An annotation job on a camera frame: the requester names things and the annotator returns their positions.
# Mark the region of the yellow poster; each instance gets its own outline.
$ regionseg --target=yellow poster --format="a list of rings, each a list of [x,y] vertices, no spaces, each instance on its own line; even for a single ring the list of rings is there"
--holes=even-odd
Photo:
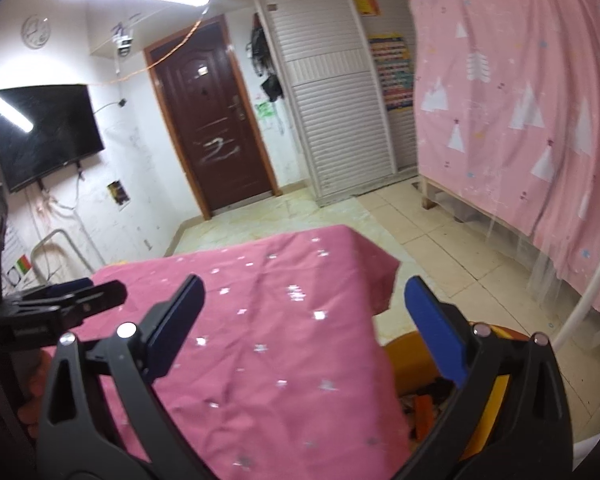
[[[360,16],[380,16],[378,0],[355,0]]]

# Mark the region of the door panel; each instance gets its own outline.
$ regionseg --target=door panel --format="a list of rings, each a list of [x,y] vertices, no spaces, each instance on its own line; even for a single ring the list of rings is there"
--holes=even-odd
[[[182,38],[153,50],[152,60]],[[210,23],[156,67],[187,162],[211,210],[271,191],[224,45]]]

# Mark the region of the television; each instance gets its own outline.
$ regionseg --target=television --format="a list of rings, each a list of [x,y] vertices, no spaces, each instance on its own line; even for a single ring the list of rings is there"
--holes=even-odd
[[[10,192],[102,150],[86,85],[0,90],[0,167]]]

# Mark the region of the clock face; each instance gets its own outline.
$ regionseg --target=clock face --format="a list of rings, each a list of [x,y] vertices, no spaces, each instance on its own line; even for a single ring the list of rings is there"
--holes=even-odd
[[[51,36],[51,25],[47,18],[33,15],[29,16],[22,24],[22,41],[29,48],[35,50],[42,48]]]

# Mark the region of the tile floor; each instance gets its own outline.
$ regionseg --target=tile floor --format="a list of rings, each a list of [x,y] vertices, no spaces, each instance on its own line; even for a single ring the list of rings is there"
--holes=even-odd
[[[455,222],[442,207],[424,210],[420,193],[401,182],[318,208],[308,190],[229,211],[187,230],[177,253],[217,248],[279,232],[346,224],[402,261],[392,306],[376,318],[381,343],[414,329],[401,297],[408,277],[419,274],[438,297],[456,304],[474,321],[531,334],[559,330],[578,298],[568,290],[552,308],[527,291],[530,273],[485,241],[476,229]],[[558,353],[574,435],[600,432],[600,347],[584,351],[570,341]]]

